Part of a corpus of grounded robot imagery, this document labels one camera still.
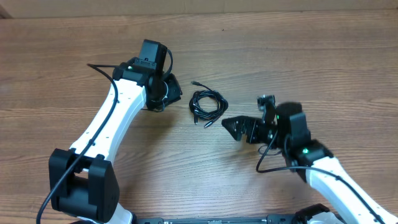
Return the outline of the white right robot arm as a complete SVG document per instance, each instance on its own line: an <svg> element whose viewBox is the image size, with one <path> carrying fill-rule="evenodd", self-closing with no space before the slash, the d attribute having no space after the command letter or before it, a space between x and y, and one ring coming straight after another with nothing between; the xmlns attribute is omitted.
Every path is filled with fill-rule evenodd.
<svg viewBox="0 0 398 224"><path fill-rule="evenodd" d="M223 119L222 126L236 141L279 148L285 170L296 172L326 198L345 223L397 223L397 217L375 202L344 170L338 158L311 137L306 115L298 102L276 105L259 100L262 118L237 116Z"/></svg>

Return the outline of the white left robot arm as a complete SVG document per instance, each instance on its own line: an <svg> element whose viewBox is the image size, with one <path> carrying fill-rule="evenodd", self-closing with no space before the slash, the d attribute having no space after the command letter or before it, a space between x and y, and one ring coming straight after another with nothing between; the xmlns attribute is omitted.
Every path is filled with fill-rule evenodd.
<svg viewBox="0 0 398 224"><path fill-rule="evenodd" d="M49 158L50 193L45 207L77 217L79 223L137 223L119 203L114 159L136 114L162 112L181 99L175 75L164 70L171 51L160 42L144 40L138 57L114 65L108 95L85 132L68 150L55 149Z"/></svg>

